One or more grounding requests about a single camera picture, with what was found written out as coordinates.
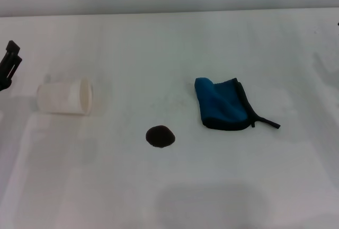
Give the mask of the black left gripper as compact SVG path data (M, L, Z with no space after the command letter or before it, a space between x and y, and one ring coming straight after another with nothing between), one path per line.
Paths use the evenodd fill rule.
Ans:
M6 54L0 62L0 92L9 88L12 84L12 77L22 62L19 56L20 47L10 40L6 47Z

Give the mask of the translucent white plastic cup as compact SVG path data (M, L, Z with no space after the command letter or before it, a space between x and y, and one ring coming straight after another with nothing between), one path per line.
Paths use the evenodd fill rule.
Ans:
M42 84L36 99L39 110L45 113L88 115L93 104L92 85L85 78Z

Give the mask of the blue rag with black trim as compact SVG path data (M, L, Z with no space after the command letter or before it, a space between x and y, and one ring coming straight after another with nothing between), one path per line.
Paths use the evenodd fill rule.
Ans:
M262 122L275 129L278 123L260 117L250 105L245 90L236 78L213 83L205 77L195 79L195 92L202 124L214 130L239 131Z

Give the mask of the black water stain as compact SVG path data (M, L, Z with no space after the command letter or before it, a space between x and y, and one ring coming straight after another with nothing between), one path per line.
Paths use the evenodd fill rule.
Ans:
M151 127L146 132L146 141L153 147L164 148L175 142L175 135L166 126L159 125Z

